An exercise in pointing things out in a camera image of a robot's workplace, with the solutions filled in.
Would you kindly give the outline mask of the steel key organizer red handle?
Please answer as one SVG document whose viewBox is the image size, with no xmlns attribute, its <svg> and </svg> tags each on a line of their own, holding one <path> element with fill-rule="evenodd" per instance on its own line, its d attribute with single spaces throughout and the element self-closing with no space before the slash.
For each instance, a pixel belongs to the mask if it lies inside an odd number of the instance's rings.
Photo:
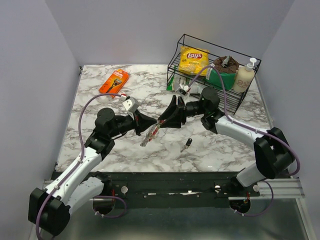
<svg viewBox="0 0 320 240">
<path fill-rule="evenodd" d="M 156 124 L 150 127 L 149 131 L 147 132 L 145 138 L 140 143 L 141 147 L 145 147 L 151 140 L 153 140 L 158 132 L 158 130 L 161 128 L 161 125 L 163 124 L 164 120 L 158 121 Z"/>
</svg>

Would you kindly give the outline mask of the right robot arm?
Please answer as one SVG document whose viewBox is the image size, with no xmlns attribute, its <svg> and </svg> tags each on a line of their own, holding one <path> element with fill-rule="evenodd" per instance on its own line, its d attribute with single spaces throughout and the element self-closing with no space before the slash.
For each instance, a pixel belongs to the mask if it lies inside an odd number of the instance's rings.
<svg viewBox="0 0 320 240">
<path fill-rule="evenodd" d="M 203 127 L 215 134 L 233 138 L 254 151 L 255 163 L 234 175 L 230 191 L 241 196 L 248 187 L 264 179 L 275 179 L 294 161 L 294 155 L 283 132 L 253 128 L 235 121 L 219 109 L 220 98 L 213 87 L 205 87 L 199 100 L 185 103 L 182 97 L 173 96 L 167 109 L 158 118 L 161 128 L 179 129 L 188 117 L 201 115 Z"/>
</svg>

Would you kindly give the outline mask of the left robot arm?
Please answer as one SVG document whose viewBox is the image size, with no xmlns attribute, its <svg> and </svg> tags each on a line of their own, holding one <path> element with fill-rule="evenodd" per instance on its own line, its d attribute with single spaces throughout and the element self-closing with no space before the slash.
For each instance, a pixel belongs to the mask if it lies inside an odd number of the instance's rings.
<svg viewBox="0 0 320 240">
<path fill-rule="evenodd" d="M 43 229 L 54 237 L 68 225 L 71 216 L 89 199 L 107 197 L 111 185 L 98 178 L 84 180 L 115 146 L 116 136 L 135 130 L 136 134 L 156 124 L 156 119 L 136 110 L 131 115 L 115 115 L 111 108 L 98 111 L 95 128 L 71 165 L 45 189 L 35 188 L 29 196 L 28 220 L 35 224 L 36 235 Z"/>
</svg>

